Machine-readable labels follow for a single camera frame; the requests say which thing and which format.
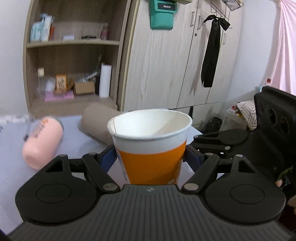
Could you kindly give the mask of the orange and white paper cup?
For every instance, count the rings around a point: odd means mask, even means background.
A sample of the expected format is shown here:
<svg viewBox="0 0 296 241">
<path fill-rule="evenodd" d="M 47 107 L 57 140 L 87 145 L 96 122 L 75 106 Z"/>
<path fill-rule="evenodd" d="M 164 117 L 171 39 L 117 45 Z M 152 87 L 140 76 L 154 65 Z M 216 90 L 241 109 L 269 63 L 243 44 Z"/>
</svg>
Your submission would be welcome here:
<svg viewBox="0 0 296 241">
<path fill-rule="evenodd" d="M 128 184 L 166 185 L 179 179 L 192 118 L 169 109 L 131 111 L 107 130 Z"/>
</svg>

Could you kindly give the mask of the brown paper cup lying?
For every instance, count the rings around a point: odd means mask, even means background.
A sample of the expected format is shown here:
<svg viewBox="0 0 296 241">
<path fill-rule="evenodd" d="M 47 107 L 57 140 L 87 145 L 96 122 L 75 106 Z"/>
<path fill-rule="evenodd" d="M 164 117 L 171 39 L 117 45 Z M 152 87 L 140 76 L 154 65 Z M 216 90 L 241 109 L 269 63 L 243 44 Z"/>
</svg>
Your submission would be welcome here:
<svg viewBox="0 0 296 241">
<path fill-rule="evenodd" d="M 100 103 L 91 104 L 86 107 L 82 114 L 80 130 L 107 145 L 111 145 L 113 144 L 113 140 L 107 130 L 107 123 L 110 119 L 120 114 L 120 111 Z"/>
</svg>

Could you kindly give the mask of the white tablecloth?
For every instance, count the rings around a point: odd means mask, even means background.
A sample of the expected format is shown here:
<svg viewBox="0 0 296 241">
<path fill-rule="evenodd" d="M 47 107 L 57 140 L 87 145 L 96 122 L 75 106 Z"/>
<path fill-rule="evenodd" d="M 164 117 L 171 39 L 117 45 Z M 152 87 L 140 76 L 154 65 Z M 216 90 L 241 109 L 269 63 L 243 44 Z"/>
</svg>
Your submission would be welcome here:
<svg viewBox="0 0 296 241">
<path fill-rule="evenodd" d="M 81 132 L 79 115 L 61 117 L 60 120 L 64 125 L 64 134 L 57 155 L 81 158 L 87 153 L 100 153 L 107 147 L 107 144 Z M 22 156 L 27 128 L 27 123 L 1 125 L 1 231 L 5 234 L 22 223 L 15 205 L 15 195 L 36 174 L 36 170 L 29 167 Z"/>
</svg>

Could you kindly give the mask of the pink bottle lying down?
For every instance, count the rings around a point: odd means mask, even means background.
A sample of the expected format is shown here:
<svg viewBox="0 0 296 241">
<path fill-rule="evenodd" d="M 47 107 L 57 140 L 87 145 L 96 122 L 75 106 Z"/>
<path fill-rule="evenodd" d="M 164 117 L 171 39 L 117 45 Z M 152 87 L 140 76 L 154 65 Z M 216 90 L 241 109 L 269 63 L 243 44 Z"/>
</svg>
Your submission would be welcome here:
<svg viewBox="0 0 296 241">
<path fill-rule="evenodd" d="M 23 159 L 33 169 L 40 170 L 56 154 L 62 141 L 64 126 L 53 116 L 43 117 L 29 134 L 23 146 Z"/>
</svg>

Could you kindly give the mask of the pink curtain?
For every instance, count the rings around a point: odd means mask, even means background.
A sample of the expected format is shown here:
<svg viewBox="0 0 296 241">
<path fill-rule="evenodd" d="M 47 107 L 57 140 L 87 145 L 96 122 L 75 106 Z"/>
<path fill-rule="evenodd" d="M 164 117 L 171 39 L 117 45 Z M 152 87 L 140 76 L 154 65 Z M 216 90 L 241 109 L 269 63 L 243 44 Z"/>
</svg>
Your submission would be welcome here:
<svg viewBox="0 0 296 241">
<path fill-rule="evenodd" d="M 295 95 L 295 1 L 275 1 L 271 50 L 261 86 Z"/>
</svg>

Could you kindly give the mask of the black ribbon bow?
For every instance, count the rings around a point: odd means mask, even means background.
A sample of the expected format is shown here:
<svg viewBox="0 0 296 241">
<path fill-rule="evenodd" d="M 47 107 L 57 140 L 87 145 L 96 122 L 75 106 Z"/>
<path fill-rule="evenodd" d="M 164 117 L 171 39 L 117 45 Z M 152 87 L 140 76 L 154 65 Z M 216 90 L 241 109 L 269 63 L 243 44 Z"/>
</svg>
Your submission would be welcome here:
<svg viewBox="0 0 296 241">
<path fill-rule="evenodd" d="M 220 52 L 221 29 L 226 31 L 230 27 L 230 23 L 215 15 L 209 15 L 204 23 L 207 21 L 212 21 L 212 23 L 201 70 L 201 82 L 204 88 L 211 88 Z"/>
</svg>

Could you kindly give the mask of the light wood wardrobe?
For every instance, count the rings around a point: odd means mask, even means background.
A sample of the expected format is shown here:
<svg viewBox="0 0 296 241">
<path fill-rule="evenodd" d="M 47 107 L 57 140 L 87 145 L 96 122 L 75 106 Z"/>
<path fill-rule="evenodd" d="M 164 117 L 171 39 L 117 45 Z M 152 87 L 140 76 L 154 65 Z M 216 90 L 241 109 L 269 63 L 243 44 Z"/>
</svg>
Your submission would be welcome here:
<svg viewBox="0 0 296 241">
<path fill-rule="evenodd" d="M 210 15 L 230 23 L 221 32 L 220 52 L 212 87 L 201 82 Z M 121 111 L 168 108 L 190 113 L 202 126 L 220 113 L 229 91 L 239 44 L 242 9 L 222 1 L 177 5 L 171 30 L 152 30 L 149 1 L 132 1 L 127 19 L 117 93 Z"/>
</svg>

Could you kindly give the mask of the pink flat box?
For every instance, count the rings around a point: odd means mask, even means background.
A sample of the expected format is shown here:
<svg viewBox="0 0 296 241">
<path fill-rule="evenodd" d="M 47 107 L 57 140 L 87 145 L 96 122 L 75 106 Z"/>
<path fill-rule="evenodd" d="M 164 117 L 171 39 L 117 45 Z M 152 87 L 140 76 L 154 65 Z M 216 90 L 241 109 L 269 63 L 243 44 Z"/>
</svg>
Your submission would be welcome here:
<svg viewBox="0 0 296 241">
<path fill-rule="evenodd" d="M 74 99 L 74 93 L 72 90 L 65 93 L 55 94 L 54 92 L 46 93 L 44 97 L 45 102 L 55 102 Z"/>
</svg>

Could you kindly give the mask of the small cardboard box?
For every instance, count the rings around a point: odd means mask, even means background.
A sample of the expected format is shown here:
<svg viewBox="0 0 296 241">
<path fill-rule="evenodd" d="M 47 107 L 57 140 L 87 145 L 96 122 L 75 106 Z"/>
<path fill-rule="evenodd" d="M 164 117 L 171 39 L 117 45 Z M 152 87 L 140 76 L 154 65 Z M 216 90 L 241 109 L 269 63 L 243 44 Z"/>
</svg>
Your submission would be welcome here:
<svg viewBox="0 0 296 241">
<path fill-rule="evenodd" d="M 74 94 L 75 95 L 85 95 L 95 93 L 95 83 L 94 81 L 88 82 L 75 82 L 74 83 Z"/>
</svg>

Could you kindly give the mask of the clear bottle beige cap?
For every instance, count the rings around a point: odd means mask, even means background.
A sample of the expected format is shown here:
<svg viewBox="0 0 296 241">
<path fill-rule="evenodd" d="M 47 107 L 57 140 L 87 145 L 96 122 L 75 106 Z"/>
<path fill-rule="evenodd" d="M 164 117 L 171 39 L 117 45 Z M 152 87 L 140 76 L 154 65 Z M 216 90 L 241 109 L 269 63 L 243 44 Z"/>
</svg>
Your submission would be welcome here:
<svg viewBox="0 0 296 241">
<path fill-rule="evenodd" d="M 38 68 L 37 74 L 38 74 L 37 94 L 38 94 L 38 97 L 43 98 L 46 93 L 46 80 L 45 80 L 44 68 Z"/>
</svg>

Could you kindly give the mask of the orange small box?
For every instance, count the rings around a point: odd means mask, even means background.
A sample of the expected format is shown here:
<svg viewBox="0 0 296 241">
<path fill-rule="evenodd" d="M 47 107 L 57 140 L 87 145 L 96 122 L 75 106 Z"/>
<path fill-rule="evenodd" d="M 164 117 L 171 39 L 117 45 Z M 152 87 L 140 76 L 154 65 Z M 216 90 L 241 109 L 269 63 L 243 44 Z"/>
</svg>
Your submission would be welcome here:
<svg viewBox="0 0 296 241">
<path fill-rule="evenodd" d="M 59 74 L 56 76 L 55 93 L 65 93 L 67 91 L 67 75 Z"/>
</svg>

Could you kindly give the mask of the white paper towel roll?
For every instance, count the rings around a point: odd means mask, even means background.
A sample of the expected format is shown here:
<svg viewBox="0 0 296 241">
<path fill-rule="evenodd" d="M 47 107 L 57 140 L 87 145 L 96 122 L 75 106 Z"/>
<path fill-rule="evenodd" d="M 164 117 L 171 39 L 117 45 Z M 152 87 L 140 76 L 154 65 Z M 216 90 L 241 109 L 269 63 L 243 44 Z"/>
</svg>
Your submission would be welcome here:
<svg viewBox="0 0 296 241">
<path fill-rule="evenodd" d="M 99 81 L 99 97 L 107 98 L 110 92 L 112 66 L 102 64 Z"/>
</svg>

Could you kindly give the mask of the wooden open shelf unit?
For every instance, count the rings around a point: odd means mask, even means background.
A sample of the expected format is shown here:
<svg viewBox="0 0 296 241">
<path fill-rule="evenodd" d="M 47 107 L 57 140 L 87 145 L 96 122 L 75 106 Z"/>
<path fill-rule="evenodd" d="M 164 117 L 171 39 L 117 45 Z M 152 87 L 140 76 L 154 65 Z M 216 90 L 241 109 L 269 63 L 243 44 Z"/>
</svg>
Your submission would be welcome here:
<svg viewBox="0 0 296 241">
<path fill-rule="evenodd" d="M 99 102 L 117 108 L 117 91 L 125 29 L 130 1 L 31 1 L 23 42 L 23 80 L 28 111 L 36 118 L 45 115 L 77 115 Z M 53 39 L 30 42 L 30 31 L 41 13 L 53 16 Z M 100 39 L 108 23 L 107 40 Z M 107 98 L 96 94 L 71 100 L 45 102 L 38 97 L 38 68 L 45 75 L 86 74 L 101 63 L 112 66 L 110 93 Z"/>
</svg>

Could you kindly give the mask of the teal hanging pouch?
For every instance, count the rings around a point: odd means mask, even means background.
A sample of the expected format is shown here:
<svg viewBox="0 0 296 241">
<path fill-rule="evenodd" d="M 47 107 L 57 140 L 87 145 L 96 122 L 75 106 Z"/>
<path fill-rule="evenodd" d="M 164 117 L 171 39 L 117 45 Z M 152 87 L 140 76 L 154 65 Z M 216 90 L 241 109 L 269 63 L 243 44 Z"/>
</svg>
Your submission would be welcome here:
<svg viewBox="0 0 296 241">
<path fill-rule="evenodd" d="M 177 13 L 175 1 L 150 0 L 149 16 L 152 30 L 172 30 L 174 15 Z"/>
</svg>

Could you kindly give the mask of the small pink bottle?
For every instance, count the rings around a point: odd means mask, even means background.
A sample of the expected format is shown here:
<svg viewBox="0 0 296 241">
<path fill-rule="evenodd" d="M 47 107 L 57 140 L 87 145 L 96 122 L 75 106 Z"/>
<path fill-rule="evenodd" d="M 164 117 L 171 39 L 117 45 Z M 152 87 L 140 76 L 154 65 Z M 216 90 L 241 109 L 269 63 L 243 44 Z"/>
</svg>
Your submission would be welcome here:
<svg viewBox="0 0 296 241">
<path fill-rule="evenodd" d="M 108 23 L 105 23 L 103 25 L 103 28 L 100 33 L 100 39 L 101 40 L 107 40 L 109 35 L 109 28 L 108 28 Z"/>
</svg>

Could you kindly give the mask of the light blue pump bottle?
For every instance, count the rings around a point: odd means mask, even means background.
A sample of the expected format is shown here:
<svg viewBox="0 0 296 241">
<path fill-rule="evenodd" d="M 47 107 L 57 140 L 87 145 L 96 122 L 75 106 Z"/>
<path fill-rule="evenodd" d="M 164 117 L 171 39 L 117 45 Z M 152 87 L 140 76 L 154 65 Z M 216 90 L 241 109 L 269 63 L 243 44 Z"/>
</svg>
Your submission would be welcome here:
<svg viewBox="0 0 296 241">
<path fill-rule="evenodd" d="M 33 23 L 30 32 L 30 42 L 39 42 L 42 37 L 42 30 L 44 26 L 44 20 L 48 14 L 41 13 L 40 20 L 38 22 Z"/>
</svg>

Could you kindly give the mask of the white tube bottle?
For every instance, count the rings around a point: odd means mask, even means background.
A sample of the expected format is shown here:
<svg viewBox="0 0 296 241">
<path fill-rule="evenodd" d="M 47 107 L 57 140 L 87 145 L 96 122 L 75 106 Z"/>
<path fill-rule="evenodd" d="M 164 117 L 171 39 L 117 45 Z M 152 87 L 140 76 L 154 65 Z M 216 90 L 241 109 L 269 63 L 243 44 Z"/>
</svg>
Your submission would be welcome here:
<svg viewBox="0 0 296 241">
<path fill-rule="evenodd" d="M 52 18 L 53 16 L 47 15 L 44 19 L 42 36 L 41 36 L 42 42 L 47 42 L 49 40 Z"/>
</svg>

